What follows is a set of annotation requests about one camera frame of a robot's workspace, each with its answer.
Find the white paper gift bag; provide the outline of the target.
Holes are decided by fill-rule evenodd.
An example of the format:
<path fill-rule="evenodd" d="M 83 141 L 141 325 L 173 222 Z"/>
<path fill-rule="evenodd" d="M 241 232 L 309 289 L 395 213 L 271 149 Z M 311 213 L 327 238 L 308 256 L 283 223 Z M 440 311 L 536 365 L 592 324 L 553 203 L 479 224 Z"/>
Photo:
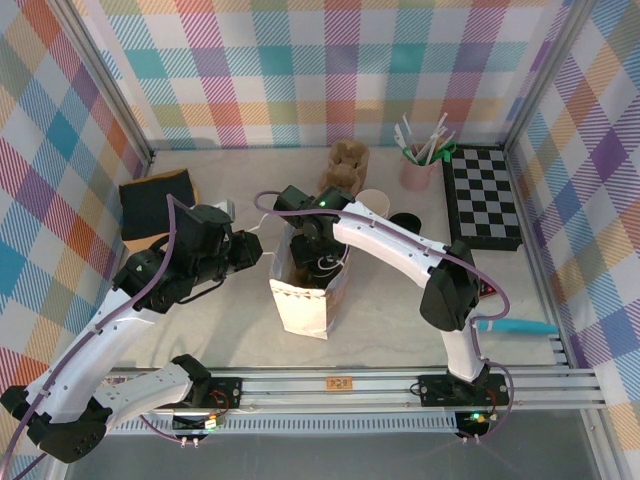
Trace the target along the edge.
<path fill-rule="evenodd" d="M 277 249 L 273 252 L 269 286 L 285 331 L 296 335 L 326 340 L 346 296 L 349 278 L 349 256 L 338 259 L 329 269 L 322 261 L 320 280 L 328 275 L 326 287 L 311 279 L 308 269 L 297 269 L 290 244 L 296 231 L 286 226 Z"/>

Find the stack of paper cups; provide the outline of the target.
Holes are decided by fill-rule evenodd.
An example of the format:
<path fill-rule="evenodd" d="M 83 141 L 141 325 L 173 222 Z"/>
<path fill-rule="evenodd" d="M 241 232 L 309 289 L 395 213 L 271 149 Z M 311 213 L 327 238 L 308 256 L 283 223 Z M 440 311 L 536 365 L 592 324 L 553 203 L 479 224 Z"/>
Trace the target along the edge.
<path fill-rule="evenodd" d="M 384 192 L 377 189 L 365 189 L 359 192 L 355 199 L 376 215 L 382 218 L 388 217 L 390 200 Z"/>

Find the brown pulp cup carrier stack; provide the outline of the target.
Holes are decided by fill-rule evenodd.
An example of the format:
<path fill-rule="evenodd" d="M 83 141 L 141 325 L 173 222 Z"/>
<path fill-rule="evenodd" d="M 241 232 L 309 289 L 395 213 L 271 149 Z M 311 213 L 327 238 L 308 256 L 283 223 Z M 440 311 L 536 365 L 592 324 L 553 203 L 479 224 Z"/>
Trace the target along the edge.
<path fill-rule="evenodd" d="M 370 157 L 369 147 L 360 141 L 341 139 L 336 141 L 329 152 L 328 163 L 320 175 L 318 192 L 329 187 L 337 187 L 358 195 L 364 188 Z"/>

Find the stack of black lids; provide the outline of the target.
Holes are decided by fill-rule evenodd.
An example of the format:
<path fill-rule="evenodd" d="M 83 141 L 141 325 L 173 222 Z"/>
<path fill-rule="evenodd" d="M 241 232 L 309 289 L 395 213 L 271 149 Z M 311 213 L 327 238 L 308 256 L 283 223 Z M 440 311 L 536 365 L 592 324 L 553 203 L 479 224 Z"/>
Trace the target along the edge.
<path fill-rule="evenodd" d="M 392 215 L 389 220 L 395 225 L 400 226 L 401 228 L 416 235 L 419 235 L 421 232 L 422 221 L 415 214 L 409 212 L 399 212 Z"/>

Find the pink holder cup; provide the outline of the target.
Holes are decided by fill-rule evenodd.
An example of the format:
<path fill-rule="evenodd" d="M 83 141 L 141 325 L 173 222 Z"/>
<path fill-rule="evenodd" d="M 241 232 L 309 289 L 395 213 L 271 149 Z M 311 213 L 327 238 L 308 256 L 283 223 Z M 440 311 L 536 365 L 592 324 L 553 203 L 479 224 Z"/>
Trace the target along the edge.
<path fill-rule="evenodd" d="M 424 191 L 428 187 L 431 178 L 436 171 L 436 164 L 433 163 L 425 166 L 417 165 L 411 162 L 405 154 L 402 155 L 400 162 L 401 186 L 405 190 L 411 192 Z"/>

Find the thin white wrapped straw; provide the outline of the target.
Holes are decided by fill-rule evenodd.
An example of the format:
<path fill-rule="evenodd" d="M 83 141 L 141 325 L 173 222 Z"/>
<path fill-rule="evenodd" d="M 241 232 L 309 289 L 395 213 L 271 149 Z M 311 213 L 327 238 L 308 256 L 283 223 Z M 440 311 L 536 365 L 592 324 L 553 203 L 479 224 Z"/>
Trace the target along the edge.
<path fill-rule="evenodd" d="M 418 151 L 420 151 L 420 148 L 416 145 L 415 137 L 414 137 L 414 134 L 413 134 L 412 128 L 411 128 L 411 126 L 410 126 L 410 124 L 409 124 L 409 121 L 408 121 L 408 118 L 407 118 L 407 114 L 406 114 L 406 113 L 404 113 L 404 114 L 403 114 L 403 116 L 402 116 L 402 120 L 403 120 L 404 128 L 405 128 L 405 133 L 404 133 L 403 135 L 404 135 L 404 138 L 405 138 L 405 140 L 406 140 L 407 145 L 408 145 L 408 146 L 412 146 L 412 145 L 414 145 L 414 146 L 415 146 L 415 148 L 416 148 Z"/>

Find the long white wrapped straw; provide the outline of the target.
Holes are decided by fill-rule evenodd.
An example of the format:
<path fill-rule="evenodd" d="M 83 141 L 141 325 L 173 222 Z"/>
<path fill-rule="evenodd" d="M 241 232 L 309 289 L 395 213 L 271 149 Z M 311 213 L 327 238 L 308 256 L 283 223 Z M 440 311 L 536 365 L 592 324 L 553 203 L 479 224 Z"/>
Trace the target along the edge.
<path fill-rule="evenodd" d="M 434 132 L 432 133 L 432 135 L 430 137 L 429 152 L 428 152 L 428 155 L 425 157 L 426 163 L 430 163 L 431 162 L 431 159 L 432 159 L 433 154 L 435 152 L 435 147 L 437 146 L 437 143 L 438 143 L 439 139 L 444 135 L 444 133 L 447 130 L 447 128 L 444 126 L 444 122 L 445 122 L 447 117 L 448 117 L 448 113 L 447 112 L 442 114 L 442 116 L 439 119 L 439 122 L 438 122 L 438 124 L 436 126 L 436 129 L 434 130 Z"/>

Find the black grey checkerboard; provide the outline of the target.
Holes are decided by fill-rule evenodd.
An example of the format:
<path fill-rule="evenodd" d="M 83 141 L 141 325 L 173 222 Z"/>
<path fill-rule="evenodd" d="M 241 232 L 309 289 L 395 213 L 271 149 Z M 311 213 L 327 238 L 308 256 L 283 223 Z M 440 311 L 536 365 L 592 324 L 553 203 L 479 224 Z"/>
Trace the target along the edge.
<path fill-rule="evenodd" d="M 442 172 L 451 240 L 476 250 L 516 251 L 523 239 L 503 151 L 458 144 Z"/>

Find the small black controller board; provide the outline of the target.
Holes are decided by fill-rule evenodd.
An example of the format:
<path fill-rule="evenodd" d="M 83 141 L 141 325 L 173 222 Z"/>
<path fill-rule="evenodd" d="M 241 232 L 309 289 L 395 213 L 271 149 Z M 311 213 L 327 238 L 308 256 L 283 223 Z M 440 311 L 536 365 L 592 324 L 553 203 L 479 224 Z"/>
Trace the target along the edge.
<path fill-rule="evenodd" d="M 491 413 L 488 411 L 462 411 L 455 413 L 456 425 L 460 433 L 484 435 L 491 426 Z"/>
<path fill-rule="evenodd" d="M 221 414 L 209 414 L 205 416 L 174 415 L 171 428 L 176 433 L 200 435 L 214 431 L 226 423 L 226 418 Z"/>

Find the teal plastic tube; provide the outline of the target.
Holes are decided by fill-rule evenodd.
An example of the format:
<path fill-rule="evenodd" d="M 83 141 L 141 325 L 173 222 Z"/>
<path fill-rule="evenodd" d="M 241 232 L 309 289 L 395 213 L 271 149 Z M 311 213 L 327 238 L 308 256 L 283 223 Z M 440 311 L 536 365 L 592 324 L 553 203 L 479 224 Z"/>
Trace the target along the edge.
<path fill-rule="evenodd" d="M 519 319 L 485 320 L 476 322 L 482 332 L 497 332 L 521 335 L 556 335 L 559 330 L 554 325 Z"/>

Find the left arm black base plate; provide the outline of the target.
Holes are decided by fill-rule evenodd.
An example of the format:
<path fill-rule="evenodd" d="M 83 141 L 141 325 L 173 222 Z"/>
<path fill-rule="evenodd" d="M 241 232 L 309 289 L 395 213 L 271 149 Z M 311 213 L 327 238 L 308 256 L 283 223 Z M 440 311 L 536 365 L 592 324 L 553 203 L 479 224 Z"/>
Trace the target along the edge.
<path fill-rule="evenodd" d="M 242 379 L 239 377 L 208 377 L 195 380 L 187 396 L 172 407 L 207 410 L 233 410 L 240 407 Z"/>

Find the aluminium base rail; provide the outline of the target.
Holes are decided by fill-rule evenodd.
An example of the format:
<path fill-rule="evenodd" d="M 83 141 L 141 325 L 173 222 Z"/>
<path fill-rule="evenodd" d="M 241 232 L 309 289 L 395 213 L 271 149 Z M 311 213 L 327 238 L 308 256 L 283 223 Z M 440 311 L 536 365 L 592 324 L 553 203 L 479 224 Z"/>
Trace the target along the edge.
<path fill-rule="evenodd" d="M 242 379 L 240 410 L 246 413 L 400 411 L 419 409 L 409 389 L 421 375 L 438 375 L 442 368 L 225 368 L 214 377 Z M 509 369 L 516 410 L 581 410 L 605 407 L 595 372 L 557 366 Z M 331 392 L 326 378 L 350 376 L 351 391 Z"/>

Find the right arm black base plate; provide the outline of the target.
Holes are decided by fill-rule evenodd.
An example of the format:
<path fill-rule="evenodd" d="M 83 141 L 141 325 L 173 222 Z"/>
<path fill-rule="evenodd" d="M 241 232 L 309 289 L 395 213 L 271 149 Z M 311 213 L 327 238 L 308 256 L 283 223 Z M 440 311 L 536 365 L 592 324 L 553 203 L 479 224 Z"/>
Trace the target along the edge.
<path fill-rule="evenodd" d="M 506 406 L 510 399 L 506 379 L 501 374 L 489 373 L 475 383 L 450 374 L 421 375 L 418 388 L 423 407 Z"/>

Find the aluminium frame post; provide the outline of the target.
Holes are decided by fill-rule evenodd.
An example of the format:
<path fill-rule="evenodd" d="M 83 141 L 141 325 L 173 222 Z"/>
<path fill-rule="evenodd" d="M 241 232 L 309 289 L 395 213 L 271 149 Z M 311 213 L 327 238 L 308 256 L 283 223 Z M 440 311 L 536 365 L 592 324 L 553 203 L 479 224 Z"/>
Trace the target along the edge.
<path fill-rule="evenodd" d="M 122 128 L 131 141 L 136 152 L 143 158 L 142 176 L 146 176 L 154 163 L 155 153 L 147 141 L 142 128 L 125 96 L 120 91 L 111 71 L 95 44 L 89 30 L 72 0 L 46 0 L 54 16 L 60 22 L 65 33 L 94 80 L 98 90 L 105 96 L 105 100 L 112 109 L 114 116 L 121 123 Z"/>
<path fill-rule="evenodd" d="M 524 57 L 528 68 L 505 119 L 500 145 L 511 150 L 529 126 L 546 90 L 598 0 L 549 0 Z"/>

